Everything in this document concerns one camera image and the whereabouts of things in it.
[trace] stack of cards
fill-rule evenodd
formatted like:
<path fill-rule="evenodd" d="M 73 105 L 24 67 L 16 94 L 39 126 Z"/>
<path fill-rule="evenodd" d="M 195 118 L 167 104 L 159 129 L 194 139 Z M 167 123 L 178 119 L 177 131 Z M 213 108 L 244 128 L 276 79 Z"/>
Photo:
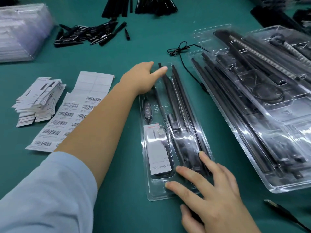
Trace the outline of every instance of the stack of cards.
<path fill-rule="evenodd" d="M 17 127 L 49 120 L 55 114 L 55 106 L 66 85 L 60 79 L 50 80 L 51 77 L 37 80 L 16 99 L 15 108 L 19 113 Z"/>
<path fill-rule="evenodd" d="M 45 4 L 0 8 L 0 62 L 34 59 L 54 27 Z"/>
<path fill-rule="evenodd" d="M 53 152 L 108 94 L 113 78 L 111 74 L 81 71 L 56 115 L 26 149 Z"/>

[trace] light blue sleeve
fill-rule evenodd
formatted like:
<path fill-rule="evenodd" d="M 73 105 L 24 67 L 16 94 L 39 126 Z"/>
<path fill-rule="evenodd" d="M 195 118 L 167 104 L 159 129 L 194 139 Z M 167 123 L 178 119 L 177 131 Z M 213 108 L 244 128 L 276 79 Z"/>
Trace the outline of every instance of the light blue sleeve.
<path fill-rule="evenodd" d="M 91 233 L 97 185 L 76 157 L 51 153 L 0 200 L 0 233 Z"/>

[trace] hand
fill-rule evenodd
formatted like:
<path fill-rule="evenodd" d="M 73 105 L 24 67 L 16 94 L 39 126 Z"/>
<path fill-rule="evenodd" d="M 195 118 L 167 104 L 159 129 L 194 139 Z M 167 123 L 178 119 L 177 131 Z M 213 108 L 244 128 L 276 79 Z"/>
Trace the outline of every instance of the hand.
<path fill-rule="evenodd" d="M 200 159 L 213 173 L 214 186 L 203 176 L 186 167 L 176 171 L 191 181 L 204 196 L 200 198 L 178 182 L 165 184 L 186 205 L 198 214 L 204 225 L 196 221 L 184 204 L 181 205 L 182 225 L 188 233 L 260 233 L 250 213 L 244 206 L 238 184 L 233 174 L 224 166 L 214 163 L 204 153 Z"/>
<path fill-rule="evenodd" d="M 150 70 L 153 64 L 154 62 L 143 62 L 135 65 L 122 76 L 120 83 L 133 90 L 136 95 L 148 92 L 155 82 L 167 71 L 167 67 L 163 66 L 151 74 Z"/>

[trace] barcode label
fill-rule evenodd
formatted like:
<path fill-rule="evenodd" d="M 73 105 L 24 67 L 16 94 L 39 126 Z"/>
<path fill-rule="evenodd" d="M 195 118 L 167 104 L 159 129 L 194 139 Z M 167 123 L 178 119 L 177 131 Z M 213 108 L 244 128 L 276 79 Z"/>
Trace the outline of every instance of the barcode label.
<path fill-rule="evenodd" d="M 63 115 L 63 116 L 73 116 L 73 113 L 69 113 L 69 112 L 59 112 L 58 115 Z"/>
<path fill-rule="evenodd" d="M 83 105 L 82 109 L 92 110 L 95 106 L 93 105 Z"/>
<path fill-rule="evenodd" d="M 87 99 L 88 101 L 101 101 L 100 98 L 95 98 L 95 97 L 90 97 L 90 96 L 88 96 L 86 99 Z"/>
<path fill-rule="evenodd" d="M 52 120 L 52 124 L 57 124 L 57 125 L 66 125 L 68 122 L 66 121 L 61 121 L 61 120 Z"/>
<path fill-rule="evenodd" d="M 86 114 L 78 114 L 78 118 L 85 118 Z"/>
<path fill-rule="evenodd" d="M 51 146 L 52 142 L 48 141 L 36 141 L 35 145 L 44 145 L 44 146 Z"/>
<path fill-rule="evenodd" d="M 51 129 L 44 129 L 42 133 L 46 133 L 49 135 L 58 135 L 58 134 L 60 134 L 60 131 L 51 130 Z"/>
<path fill-rule="evenodd" d="M 79 106 L 79 104 L 75 104 L 75 103 L 65 103 L 64 106 L 70 107 L 70 108 L 77 108 L 77 107 Z"/>

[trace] coiled black cable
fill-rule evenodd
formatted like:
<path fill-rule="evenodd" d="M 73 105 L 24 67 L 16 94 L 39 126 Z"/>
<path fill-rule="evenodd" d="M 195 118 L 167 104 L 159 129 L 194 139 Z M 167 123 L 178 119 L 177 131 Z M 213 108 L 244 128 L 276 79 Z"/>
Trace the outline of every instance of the coiled black cable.
<path fill-rule="evenodd" d="M 204 84 L 201 83 L 199 80 L 197 80 L 197 78 L 186 68 L 186 66 L 185 66 L 185 64 L 184 64 L 184 62 L 183 62 L 183 59 L 181 58 L 181 53 L 186 52 L 185 50 L 188 50 L 191 46 L 197 46 L 197 47 L 200 47 L 201 49 L 203 49 L 203 50 L 209 52 L 208 50 L 206 50 L 206 49 L 205 49 L 204 47 L 202 47 L 202 46 L 199 46 L 199 45 L 197 45 L 197 44 L 192 44 L 192 45 L 189 45 L 189 46 L 188 46 L 188 43 L 187 43 L 186 41 L 183 41 L 183 42 L 181 42 L 181 43 L 179 44 L 179 47 L 178 47 L 178 48 L 171 48 L 171 49 L 168 49 L 168 50 L 167 50 L 167 53 L 169 53 L 169 56 L 171 56 L 171 57 L 175 57 L 175 56 L 179 55 L 179 56 L 180 56 L 181 63 L 183 64 L 183 67 L 185 68 L 185 70 L 191 75 L 191 77 L 192 77 L 194 80 L 196 80 L 196 81 L 200 84 L 201 88 L 208 94 L 208 91 L 207 91 L 206 87 L 204 86 Z"/>

